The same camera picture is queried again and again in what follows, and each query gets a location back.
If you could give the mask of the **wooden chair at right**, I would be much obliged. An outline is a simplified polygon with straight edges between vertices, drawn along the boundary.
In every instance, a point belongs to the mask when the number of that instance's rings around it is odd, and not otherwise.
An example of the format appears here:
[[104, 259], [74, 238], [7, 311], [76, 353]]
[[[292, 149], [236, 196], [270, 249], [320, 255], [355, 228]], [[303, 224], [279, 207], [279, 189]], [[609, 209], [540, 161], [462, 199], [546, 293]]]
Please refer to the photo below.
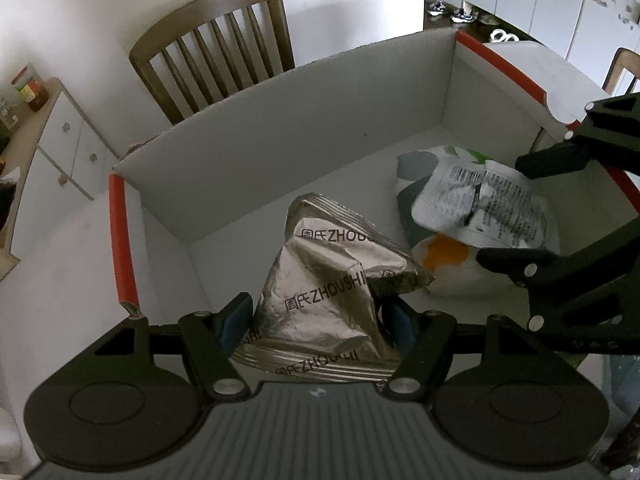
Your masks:
[[625, 91], [625, 96], [634, 93], [634, 86], [639, 81], [639, 70], [640, 55], [624, 47], [618, 48], [613, 56], [602, 89], [612, 96], [620, 78], [623, 77], [623, 73], [628, 72], [632, 75], [632, 79]]

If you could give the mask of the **white orange grey snack bag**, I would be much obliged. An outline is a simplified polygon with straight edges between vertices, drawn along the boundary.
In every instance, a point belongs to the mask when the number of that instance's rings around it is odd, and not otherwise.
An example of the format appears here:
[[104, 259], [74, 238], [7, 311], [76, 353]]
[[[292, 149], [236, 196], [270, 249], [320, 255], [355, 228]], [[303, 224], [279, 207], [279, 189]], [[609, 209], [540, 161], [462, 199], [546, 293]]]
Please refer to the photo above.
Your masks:
[[461, 146], [441, 145], [397, 157], [395, 196], [399, 218], [411, 255], [433, 275], [427, 290], [438, 298], [486, 297], [501, 294], [513, 286], [510, 278], [484, 269], [476, 255], [482, 248], [463, 244], [445, 234], [418, 226], [411, 218], [411, 206], [424, 188], [438, 162], [455, 157], [482, 164], [492, 158]]

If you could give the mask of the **silver triangular snack bag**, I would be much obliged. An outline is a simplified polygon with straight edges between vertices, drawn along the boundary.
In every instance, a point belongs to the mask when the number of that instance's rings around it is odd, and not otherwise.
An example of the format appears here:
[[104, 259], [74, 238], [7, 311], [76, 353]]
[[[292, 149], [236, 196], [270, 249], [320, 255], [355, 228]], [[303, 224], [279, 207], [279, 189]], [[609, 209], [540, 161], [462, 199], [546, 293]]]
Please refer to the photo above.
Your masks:
[[376, 292], [405, 295], [432, 281], [361, 214], [321, 194], [298, 196], [232, 358], [285, 377], [379, 382], [396, 370], [400, 353], [383, 336]]

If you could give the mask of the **clear labelled snack bag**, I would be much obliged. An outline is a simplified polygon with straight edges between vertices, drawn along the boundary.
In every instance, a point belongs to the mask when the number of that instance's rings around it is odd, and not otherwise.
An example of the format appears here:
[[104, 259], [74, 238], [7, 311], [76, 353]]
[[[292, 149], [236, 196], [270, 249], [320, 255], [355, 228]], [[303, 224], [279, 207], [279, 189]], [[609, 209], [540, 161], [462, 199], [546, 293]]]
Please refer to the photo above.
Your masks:
[[547, 200], [514, 169], [446, 157], [411, 206], [422, 228], [477, 248], [559, 249], [559, 234]]

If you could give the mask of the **red cardboard box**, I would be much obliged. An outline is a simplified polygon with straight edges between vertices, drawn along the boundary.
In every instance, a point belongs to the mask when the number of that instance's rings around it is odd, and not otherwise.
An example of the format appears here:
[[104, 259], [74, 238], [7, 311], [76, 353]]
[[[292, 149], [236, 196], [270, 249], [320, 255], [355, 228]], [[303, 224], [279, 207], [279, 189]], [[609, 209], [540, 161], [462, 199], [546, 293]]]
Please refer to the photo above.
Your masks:
[[116, 294], [169, 323], [257, 294], [286, 207], [326, 194], [399, 238], [399, 154], [454, 144], [506, 165], [562, 139], [603, 89], [533, 41], [433, 29], [243, 90], [143, 143], [108, 185]]

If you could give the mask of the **red lidded sauce jar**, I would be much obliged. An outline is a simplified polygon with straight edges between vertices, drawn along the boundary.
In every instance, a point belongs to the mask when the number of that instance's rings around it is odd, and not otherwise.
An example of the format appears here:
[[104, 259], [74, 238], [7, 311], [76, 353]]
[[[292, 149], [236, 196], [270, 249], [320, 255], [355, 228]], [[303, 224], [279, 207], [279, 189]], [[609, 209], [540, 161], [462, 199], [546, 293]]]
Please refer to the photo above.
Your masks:
[[41, 110], [49, 99], [49, 91], [30, 64], [26, 64], [14, 75], [11, 86], [33, 112]]

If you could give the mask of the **white side cabinet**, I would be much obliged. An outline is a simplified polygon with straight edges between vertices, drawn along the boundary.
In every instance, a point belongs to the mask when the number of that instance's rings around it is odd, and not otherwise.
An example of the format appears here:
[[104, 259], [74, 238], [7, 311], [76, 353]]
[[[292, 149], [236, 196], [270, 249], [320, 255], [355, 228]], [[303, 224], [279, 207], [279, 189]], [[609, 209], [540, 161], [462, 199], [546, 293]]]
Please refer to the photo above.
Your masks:
[[104, 193], [118, 155], [58, 78], [34, 112], [17, 107], [18, 125], [1, 151], [1, 275], [7, 276], [71, 214]]

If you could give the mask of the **wooden chair behind box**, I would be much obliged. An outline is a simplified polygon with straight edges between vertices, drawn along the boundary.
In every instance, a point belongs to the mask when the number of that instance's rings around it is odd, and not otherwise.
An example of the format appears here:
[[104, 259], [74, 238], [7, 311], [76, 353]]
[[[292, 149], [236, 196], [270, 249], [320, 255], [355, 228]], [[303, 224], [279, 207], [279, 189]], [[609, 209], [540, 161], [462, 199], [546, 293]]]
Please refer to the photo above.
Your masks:
[[193, 0], [152, 25], [129, 62], [169, 122], [295, 67], [283, 0]]

